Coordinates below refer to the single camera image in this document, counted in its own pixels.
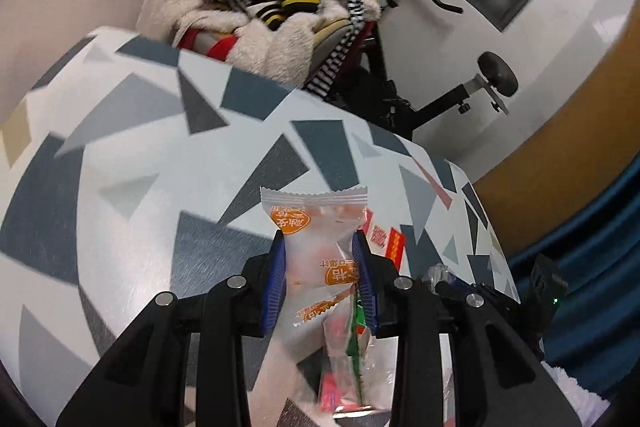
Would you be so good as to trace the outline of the grey fleece right forearm sleeve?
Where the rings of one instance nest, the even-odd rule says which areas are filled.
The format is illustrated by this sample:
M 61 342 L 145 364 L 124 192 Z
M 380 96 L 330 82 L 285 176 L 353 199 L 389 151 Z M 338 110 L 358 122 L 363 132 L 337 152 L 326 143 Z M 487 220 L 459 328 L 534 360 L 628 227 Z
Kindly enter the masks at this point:
M 610 401 L 583 388 L 578 380 L 570 377 L 562 367 L 551 366 L 545 361 L 542 361 L 541 365 L 560 388 L 584 427 L 592 427 L 610 407 Z

